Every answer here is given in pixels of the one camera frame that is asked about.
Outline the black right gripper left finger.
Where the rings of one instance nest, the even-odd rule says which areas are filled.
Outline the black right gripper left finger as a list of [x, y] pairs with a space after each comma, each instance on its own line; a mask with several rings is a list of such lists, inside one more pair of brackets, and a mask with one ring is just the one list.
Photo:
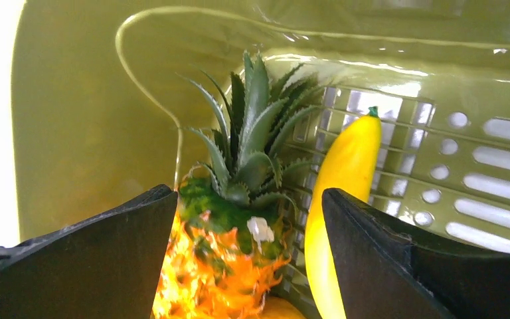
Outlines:
[[126, 203], [0, 247], [0, 318], [149, 318], [177, 193]]

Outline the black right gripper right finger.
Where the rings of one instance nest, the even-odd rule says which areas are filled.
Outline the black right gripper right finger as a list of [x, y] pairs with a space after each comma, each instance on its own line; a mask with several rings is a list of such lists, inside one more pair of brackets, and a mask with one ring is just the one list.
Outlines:
[[510, 318], [510, 253], [448, 239], [341, 189], [323, 192], [347, 318]]

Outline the orange toy pineapple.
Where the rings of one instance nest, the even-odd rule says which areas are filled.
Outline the orange toy pineapple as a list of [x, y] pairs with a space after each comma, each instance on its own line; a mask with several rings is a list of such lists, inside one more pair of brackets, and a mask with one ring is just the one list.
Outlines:
[[280, 152], [295, 126], [319, 109], [316, 74], [298, 68], [270, 76], [260, 55], [243, 54], [244, 72], [230, 73], [230, 93], [199, 91], [218, 122], [193, 128], [209, 161], [182, 178], [157, 285], [154, 318], [255, 318], [290, 262], [291, 223], [281, 205], [293, 203], [283, 179], [310, 166]]

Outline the olive green plastic basket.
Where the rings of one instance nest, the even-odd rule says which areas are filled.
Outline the olive green plastic basket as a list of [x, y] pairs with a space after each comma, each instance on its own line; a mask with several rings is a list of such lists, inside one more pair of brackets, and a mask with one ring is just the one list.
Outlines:
[[321, 163], [377, 106], [370, 205], [510, 253], [510, 1], [27, 1], [11, 76], [21, 238], [207, 161], [188, 129], [218, 122], [193, 82], [228, 92], [246, 50], [270, 76], [303, 63], [323, 83], [284, 162]]

